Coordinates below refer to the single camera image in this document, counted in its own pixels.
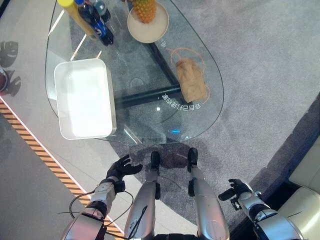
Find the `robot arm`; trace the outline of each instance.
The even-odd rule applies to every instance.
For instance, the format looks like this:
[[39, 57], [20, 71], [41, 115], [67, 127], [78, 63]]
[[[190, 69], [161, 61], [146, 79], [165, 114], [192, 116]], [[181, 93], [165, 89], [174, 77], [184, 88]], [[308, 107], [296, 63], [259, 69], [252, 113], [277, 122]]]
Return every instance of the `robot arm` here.
[[242, 209], [253, 222], [253, 230], [259, 240], [303, 240], [300, 230], [285, 216], [271, 209], [261, 200], [260, 192], [239, 179], [230, 179], [231, 188], [220, 194], [221, 201], [231, 199], [235, 210]]
[[103, 240], [107, 228], [104, 219], [111, 210], [116, 194], [124, 192], [126, 175], [141, 171], [142, 165], [131, 166], [129, 155], [116, 161], [108, 170], [106, 179], [94, 190], [91, 202], [80, 212], [63, 232], [62, 240]]

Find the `yellow and black striped tape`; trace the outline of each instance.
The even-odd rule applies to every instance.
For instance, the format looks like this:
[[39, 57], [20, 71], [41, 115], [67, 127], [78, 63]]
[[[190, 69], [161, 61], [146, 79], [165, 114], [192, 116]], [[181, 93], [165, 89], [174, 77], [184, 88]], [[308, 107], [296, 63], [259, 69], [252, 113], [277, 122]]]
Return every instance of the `yellow and black striped tape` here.
[[[79, 196], [84, 192], [78, 187], [78, 185], [69, 177], [68, 174], [56, 163], [56, 161], [50, 156], [50, 154], [40, 145], [40, 143], [31, 135], [31, 133], [21, 124], [21, 122], [15, 117], [10, 109], [0, 99], [0, 114], [11, 124], [16, 132], [24, 139], [29, 147], [41, 158], [43, 163], [56, 175], [56, 177], [69, 189], [69, 191], [75, 196]], [[87, 205], [90, 202], [89, 197], [82, 196], [79, 198], [83, 205]], [[108, 225], [107, 231], [123, 237], [124, 235], [118, 229], [116, 225], [111, 223], [108, 217], [105, 218], [104, 224]], [[115, 237], [115, 240], [121, 240], [122, 238]]]

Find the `glass tabletop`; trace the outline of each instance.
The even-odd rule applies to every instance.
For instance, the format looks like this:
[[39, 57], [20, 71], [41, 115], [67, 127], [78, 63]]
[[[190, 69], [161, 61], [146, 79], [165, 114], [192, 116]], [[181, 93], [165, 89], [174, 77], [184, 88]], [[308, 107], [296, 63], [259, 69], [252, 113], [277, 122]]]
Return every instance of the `glass tabletop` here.
[[[195, 30], [170, 0], [158, 0], [169, 15], [164, 36], [141, 43], [129, 33], [129, 8], [120, 0], [104, 0], [111, 14], [106, 23], [113, 45], [91, 40], [58, 4], [48, 36], [45, 88], [58, 116], [54, 69], [62, 62], [100, 58], [111, 71], [117, 130], [102, 140], [133, 144], [164, 144], [192, 139], [218, 118], [224, 101], [218, 66]], [[207, 98], [186, 103], [176, 62], [192, 58], [202, 70]]]

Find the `silver robot leg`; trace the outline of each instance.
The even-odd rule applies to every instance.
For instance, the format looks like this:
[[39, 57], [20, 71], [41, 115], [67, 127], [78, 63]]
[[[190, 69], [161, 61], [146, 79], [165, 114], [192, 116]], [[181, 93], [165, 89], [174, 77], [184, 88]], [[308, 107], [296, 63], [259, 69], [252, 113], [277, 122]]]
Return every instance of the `silver robot leg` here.
[[189, 195], [195, 197], [198, 237], [202, 240], [228, 240], [230, 234], [225, 216], [213, 189], [197, 167], [197, 159], [197, 149], [191, 148], [188, 153], [188, 171], [192, 179], [188, 190]]
[[147, 173], [146, 181], [141, 186], [136, 195], [133, 205], [130, 209], [125, 228], [124, 236], [128, 238], [133, 231], [136, 223], [142, 216], [144, 208], [147, 206], [140, 223], [137, 225], [131, 239], [152, 240], [155, 234], [156, 221], [156, 203], [155, 199], [159, 199], [160, 185], [157, 183], [159, 175], [160, 155], [157, 152], [151, 154], [151, 170]]

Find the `white sofa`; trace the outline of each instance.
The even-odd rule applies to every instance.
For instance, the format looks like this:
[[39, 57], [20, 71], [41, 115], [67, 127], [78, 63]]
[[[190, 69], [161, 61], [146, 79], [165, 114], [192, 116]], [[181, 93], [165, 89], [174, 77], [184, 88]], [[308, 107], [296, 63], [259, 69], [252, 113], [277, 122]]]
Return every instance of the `white sofa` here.
[[278, 210], [300, 229], [306, 240], [320, 240], [320, 136], [291, 174], [301, 186]]

